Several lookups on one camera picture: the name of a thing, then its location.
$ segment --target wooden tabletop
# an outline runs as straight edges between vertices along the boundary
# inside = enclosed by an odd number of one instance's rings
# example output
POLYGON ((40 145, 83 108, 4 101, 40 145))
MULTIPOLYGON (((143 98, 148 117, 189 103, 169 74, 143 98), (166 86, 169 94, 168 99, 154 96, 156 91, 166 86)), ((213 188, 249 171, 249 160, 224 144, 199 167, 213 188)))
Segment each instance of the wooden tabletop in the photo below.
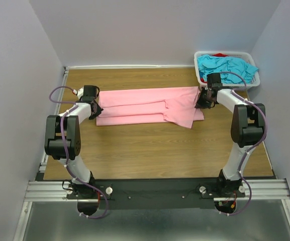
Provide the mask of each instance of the wooden tabletop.
MULTIPOLYGON (((197 86, 193 68, 70 70, 67 86, 96 85, 103 90, 197 86)), ((63 100, 76 100, 65 90, 63 100)), ((60 112, 70 105, 62 104, 60 112)), ((222 105, 203 110, 205 120, 192 129, 173 123, 97 127, 95 120, 80 125, 81 156, 96 179, 216 177, 231 149, 232 113, 222 105)), ((244 176, 272 176, 263 145, 251 155, 244 176)), ((48 158, 45 180, 70 176, 48 158)))

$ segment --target white plastic basket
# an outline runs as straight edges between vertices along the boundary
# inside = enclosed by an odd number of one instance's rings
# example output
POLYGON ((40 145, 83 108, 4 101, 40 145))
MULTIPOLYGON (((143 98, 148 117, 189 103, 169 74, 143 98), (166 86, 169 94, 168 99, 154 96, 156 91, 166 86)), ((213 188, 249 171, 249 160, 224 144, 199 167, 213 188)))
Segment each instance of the white plastic basket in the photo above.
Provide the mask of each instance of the white plastic basket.
MULTIPOLYGON (((209 55, 214 55, 214 54, 218 54, 218 53, 222 53, 231 57, 237 57, 237 58, 241 58, 243 59, 245 62, 255 66, 254 60, 252 59, 252 56, 248 53, 245 52, 232 52, 232 51, 197 51, 194 54, 194 64, 195 64, 195 71, 196 71, 196 77, 200 83, 201 87, 206 87, 207 83, 203 83, 201 82, 201 78, 200 78, 200 70, 199 70, 199 65, 198 65, 198 61, 197 58, 205 55, 205 54, 209 54, 209 55)), ((253 79, 251 80, 251 83, 247 84, 247 89, 251 88, 251 87, 255 87, 258 86, 260 84, 260 76, 259 73, 256 72, 253 79)), ((227 86, 227 87, 233 87, 233 88, 244 88, 244 84, 223 84, 223 86, 227 86)))

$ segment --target folded pink fabric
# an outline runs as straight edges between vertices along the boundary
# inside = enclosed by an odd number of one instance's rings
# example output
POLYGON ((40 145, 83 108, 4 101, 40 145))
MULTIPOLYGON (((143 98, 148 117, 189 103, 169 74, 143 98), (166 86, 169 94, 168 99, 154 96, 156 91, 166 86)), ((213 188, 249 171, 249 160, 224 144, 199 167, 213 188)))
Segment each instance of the folded pink fabric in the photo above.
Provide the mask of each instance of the folded pink fabric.
POLYGON ((104 109, 97 126, 173 122, 191 128, 193 121, 204 120, 195 109, 198 87, 114 90, 100 92, 104 109))

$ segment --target turquoise towel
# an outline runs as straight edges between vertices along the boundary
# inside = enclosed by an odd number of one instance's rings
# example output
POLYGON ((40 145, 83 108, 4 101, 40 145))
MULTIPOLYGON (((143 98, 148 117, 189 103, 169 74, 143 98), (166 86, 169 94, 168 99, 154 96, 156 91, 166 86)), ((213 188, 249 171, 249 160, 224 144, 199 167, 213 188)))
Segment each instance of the turquoise towel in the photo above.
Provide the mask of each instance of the turquoise towel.
MULTIPOLYGON (((235 57, 214 57, 208 54, 197 58, 200 74, 207 81, 207 75, 230 71, 243 77, 246 83, 251 83, 257 67, 246 63, 243 59, 235 57)), ((224 84, 243 84, 242 80, 234 74, 221 74, 222 83, 224 84)))

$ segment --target gray wall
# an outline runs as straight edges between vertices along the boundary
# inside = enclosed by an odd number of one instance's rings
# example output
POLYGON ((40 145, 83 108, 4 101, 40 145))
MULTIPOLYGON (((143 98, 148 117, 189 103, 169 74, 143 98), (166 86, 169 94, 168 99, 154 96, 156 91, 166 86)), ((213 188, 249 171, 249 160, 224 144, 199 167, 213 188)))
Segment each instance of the gray wall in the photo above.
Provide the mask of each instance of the gray wall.
POLYGON ((261 86, 250 96, 266 106, 266 146, 275 173, 290 186, 290 0, 279 5, 252 56, 260 67, 261 86))
POLYGON ((30 0, 65 66, 194 64, 250 52, 280 0, 30 0))
POLYGON ((13 240, 62 69, 29 2, 0 1, 0 241, 13 240))

